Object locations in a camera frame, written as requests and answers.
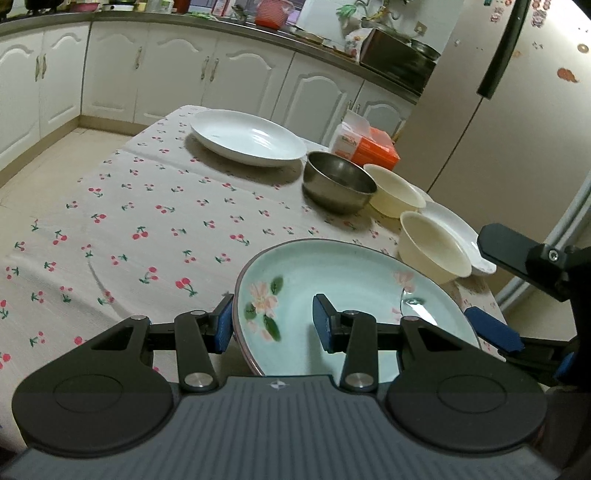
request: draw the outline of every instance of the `tablecloth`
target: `tablecloth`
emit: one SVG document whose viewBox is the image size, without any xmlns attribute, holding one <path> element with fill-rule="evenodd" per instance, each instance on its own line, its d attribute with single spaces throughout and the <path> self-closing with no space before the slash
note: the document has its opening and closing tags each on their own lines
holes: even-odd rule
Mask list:
<svg viewBox="0 0 591 480">
<path fill-rule="evenodd" d="M 15 238 L 0 278 L 3 446 L 24 447 L 10 403 L 26 375 L 132 314 L 164 323 L 214 308 L 264 249 L 332 238 L 396 255 L 397 220 L 370 206 L 348 217 L 315 206 L 301 190 L 303 163 L 256 168 L 206 150 L 190 135 L 199 110 L 182 107 L 133 137 L 80 179 L 57 213 Z M 482 279 L 445 289 L 462 309 L 504 321 Z M 234 342 L 213 363 L 222 378 L 248 373 Z M 154 368 L 177 380 L 174 352 L 156 352 Z"/>
</svg>

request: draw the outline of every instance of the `refrigerator handle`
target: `refrigerator handle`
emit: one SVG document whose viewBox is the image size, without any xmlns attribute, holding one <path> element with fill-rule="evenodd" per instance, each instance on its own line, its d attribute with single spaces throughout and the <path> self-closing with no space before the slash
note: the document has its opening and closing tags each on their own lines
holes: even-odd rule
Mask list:
<svg viewBox="0 0 591 480">
<path fill-rule="evenodd" d="M 478 87 L 478 95 L 490 100 L 495 93 L 496 87 L 499 85 L 501 77 L 505 73 L 507 64 L 517 45 L 517 40 L 519 39 L 519 34 L 521 34 L 521 28 L 525 22 L 529 6 L 530 0 L 515 1 L 499 46 L 496 48 L 491 64 L 488 66 Z"/>
</svg>

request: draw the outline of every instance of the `white cabinet door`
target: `white cabinet door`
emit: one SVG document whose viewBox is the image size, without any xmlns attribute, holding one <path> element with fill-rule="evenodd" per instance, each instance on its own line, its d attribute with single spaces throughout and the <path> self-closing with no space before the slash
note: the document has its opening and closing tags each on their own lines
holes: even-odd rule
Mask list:
<svg viewBox="0 0 591 480">
<path fill-rule="evenodd" d="M 300 137 L 327 145 L 362 83 L 352 73 L 296 54 L 272 120 Z"/>
<path fill-rule="evenodd" d="M 0 169 L 40 138 L 42 43 L 42 32 L 0 41 Z"/>
<path fill-rule="evenodd" d="M 203 106 L 270 119 L 292 57 L 281 47 L 224 35 L 207 71 Z"/>
<path fill-rule="evenodd" d="M 353 111 L 366 118 L 372 127 L 383 130 L 391 137 L 410 116 L 413 106 L 399 96 L 365 81 Z"/>
<path fill-rule="evenodd" d="M 201 105 L 218 35 L 194 27 L 150 24 L 139 68 L 135 123 L 151 125 L 180 106 Z"/>
<path fill-rule="evenodd" d="M 84 58 L 90 24 L 46 30 L 41 58 L 41 137 L 80 115 Z"/>
<path fill-rule="evenodd" d="M 83 115 L 134 121 L 138 69 L 147 37 L 145 23 L 92 24 L 82 94 Z"/>
</svg>

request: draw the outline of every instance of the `kitchen counter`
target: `kitchen counter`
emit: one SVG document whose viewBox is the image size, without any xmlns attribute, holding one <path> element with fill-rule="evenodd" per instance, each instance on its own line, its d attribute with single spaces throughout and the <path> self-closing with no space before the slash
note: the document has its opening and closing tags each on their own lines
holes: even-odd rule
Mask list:
<svg viewBox="0 0 591 480">
<path fill-rule="evenodd" d="M 58 13 L 45 14 L 35 17 L 13 18 L 0 23 L 0 39 L 6 35 L 22 33 L 37 28 L 47 28 L 54 25 L 63 25 L 77 22 L 98 22 L 98 21 L 133 21 L 151 22 L 159 24 L 184 25 L 189 27 L 204 28 L 238 35 L 246 38 L 264 41 L 280 47 L 303 53 L 312 58 L 334 65 L 347 72 L 351 72 L 369 82 L 372 82 L 399 97 L 416 104 L 419 95 L 409 90 L 400 82 L 394 82 L 377 72 L 369 70 L 356 64 L 353 60 L 334 53 L 327 47 L 317 46 L 298 37 L 282 31 L 260 28 L 253 24 L 241 24 L 232 19 L 219 21 L 206 20 L 204 18 L 192 17 L 191 15 L 154 14 L 145 12 L 85 12 L 85 13 Z"/>
</svg>

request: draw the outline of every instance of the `red container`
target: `red container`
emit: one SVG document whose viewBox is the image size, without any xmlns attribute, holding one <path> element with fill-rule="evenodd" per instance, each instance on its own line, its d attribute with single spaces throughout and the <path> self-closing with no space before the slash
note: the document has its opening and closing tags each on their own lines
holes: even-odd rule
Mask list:
<svg viewBox="0 0 591 480">
<path fill-rule="evenodd" d="M 261 0 L 256 9 L 255 23 L 260 27 L 279 30 L 295 10 L 288 0 Z"/>
</svg>

